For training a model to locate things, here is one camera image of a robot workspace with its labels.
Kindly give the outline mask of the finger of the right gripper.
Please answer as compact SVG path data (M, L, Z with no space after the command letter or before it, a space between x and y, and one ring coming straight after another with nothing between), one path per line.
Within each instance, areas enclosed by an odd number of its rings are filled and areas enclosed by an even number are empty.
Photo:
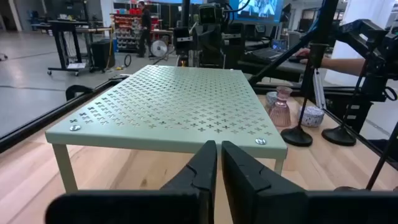
M190 50L191 35L188 27L176 27L173 30L173 45L177 55L183 55Z
M224 68L234 68L245 48L244 24L233 23L222 33Z

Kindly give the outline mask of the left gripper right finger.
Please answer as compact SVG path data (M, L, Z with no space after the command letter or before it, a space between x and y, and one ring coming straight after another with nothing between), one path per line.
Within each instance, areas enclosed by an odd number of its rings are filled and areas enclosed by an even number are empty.
M221 156L234 224L398 224L398 192L305 190L229 141Z

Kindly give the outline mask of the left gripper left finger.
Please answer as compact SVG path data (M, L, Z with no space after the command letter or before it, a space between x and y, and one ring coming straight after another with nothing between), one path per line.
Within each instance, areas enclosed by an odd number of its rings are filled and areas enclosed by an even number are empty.
M80 190L53 200L45 224L212 224L217 146L207 141L159 190Z

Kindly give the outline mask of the dark saucer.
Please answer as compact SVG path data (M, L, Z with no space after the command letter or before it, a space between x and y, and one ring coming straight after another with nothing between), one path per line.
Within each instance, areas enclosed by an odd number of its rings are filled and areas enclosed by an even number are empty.
M272 105L276 102L276 100L277 100L277 92L276 91L270 91L266 94L265 109L267 112L270 111Z

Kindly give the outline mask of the pink ribbed glass candle holder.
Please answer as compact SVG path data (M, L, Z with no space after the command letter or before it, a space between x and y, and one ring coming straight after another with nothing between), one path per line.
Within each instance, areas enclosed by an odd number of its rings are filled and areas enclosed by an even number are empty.
M275 126L284 128L291 125L290 108L287 104L291 92L292 89L289 87L277 87L277 99L269 111L270 119Z

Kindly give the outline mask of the person's forearm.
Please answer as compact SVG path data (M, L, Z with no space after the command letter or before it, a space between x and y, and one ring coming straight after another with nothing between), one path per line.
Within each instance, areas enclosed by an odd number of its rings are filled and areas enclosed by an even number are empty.
M365 59L363 58L324 58L321 68L358 77L364 63Z

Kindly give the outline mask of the white floor fan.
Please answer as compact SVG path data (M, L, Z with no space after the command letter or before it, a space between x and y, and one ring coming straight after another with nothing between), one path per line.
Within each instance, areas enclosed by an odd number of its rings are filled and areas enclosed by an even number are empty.
M150 51L155 57L163 57L168 52L168 46L163 40L155 40L151 44Z

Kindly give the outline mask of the open black laptop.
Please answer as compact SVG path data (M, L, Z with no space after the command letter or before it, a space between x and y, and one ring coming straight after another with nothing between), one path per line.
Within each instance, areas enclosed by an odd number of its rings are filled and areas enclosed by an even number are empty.
M261 60L273 61L287 50L286 40L272 40L270 46L264 49L253 50L248 55Z

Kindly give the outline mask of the person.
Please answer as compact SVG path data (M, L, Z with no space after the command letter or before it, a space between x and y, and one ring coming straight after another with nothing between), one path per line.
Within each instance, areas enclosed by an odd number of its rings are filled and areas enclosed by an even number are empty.
M150 10L146 7L144 0L139 0L138 6L141 10L141 37L139 40L139 53L137 56L139 58L143 58L146 51L145 44L147 44L149 50L151 47L150 30L152 28L152 21Z

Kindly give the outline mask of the black side desk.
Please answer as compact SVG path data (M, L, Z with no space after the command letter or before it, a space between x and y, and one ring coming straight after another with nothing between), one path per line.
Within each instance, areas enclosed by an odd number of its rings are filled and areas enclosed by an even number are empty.
M257 75L264 67L263 65L255 62L246 62L243 60L238 60L235 66L236 70L241 70L243 73L250 75ZM277 68L270 72L266 72L264 77L275 78L279 80L285 80L290 82L299 82L305 71L305 65L301 63L293 63L285 61L281 63Z

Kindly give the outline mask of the red parts bin rack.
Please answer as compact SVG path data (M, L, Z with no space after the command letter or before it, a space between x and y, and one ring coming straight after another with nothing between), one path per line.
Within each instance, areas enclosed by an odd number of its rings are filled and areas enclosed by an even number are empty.
M132 14L111 14L118 52L138 53L141 38L141 17Z

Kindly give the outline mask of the person's hand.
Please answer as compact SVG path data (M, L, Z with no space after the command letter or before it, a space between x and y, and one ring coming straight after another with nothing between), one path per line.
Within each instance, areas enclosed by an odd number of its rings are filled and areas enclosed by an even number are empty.
M302 48L294 54L296 58L300 59L300 63L302 64L306 64L308 62L309 55L310 55L310 49L308 48Z

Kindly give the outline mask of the black bin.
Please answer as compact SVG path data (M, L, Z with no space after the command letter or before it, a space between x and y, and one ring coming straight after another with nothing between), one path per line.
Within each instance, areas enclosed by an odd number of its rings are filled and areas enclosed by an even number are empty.
M100 69L111 68L115 64L113 42L103 39L91 44L94 66Z

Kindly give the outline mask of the silver aluminium bar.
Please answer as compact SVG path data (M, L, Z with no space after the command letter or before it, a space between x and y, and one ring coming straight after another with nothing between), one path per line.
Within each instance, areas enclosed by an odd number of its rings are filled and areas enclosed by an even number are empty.
M322 110L326 109L326 100L323 89L323 82L317 69L315 69L313 75L313 88L314 88L316 105Z

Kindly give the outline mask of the black rolling desk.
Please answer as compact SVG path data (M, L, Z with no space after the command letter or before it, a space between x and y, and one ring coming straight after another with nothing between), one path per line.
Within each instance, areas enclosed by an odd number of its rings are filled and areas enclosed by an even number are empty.
M93 34L97 32L112 31L110 27L92 28L88 22L77 21L49 21L49 31L55 40L59 67L49 67L47 74L51 76L53 72L69 72L76 77L81 72L103 71L104 69L96 68L91 51ZM70 63L86 63L83 69L68 69Z

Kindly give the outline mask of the black equipment box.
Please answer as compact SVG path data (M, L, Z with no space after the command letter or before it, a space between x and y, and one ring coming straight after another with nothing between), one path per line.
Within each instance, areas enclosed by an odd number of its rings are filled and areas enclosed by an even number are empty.
M342 121L344 120L351 99L351 95L326 94L326 109ZM348 112L346 124L359 133L372 105L372 102L357 96Z

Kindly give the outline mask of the large wall display screen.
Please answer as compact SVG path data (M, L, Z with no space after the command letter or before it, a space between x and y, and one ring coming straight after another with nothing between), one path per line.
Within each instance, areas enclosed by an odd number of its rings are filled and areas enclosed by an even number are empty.
M234 19L245 22L278 23L284 6L284 0L229 0L233 9L241 9L234 13Z

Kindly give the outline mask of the black frame clamp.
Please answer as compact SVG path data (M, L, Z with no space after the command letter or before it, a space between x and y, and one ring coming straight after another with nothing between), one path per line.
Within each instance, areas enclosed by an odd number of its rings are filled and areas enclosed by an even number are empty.
M83 85L72 85L65 90L66 100L69 101L77 96L78 93L92 93L93 89Z

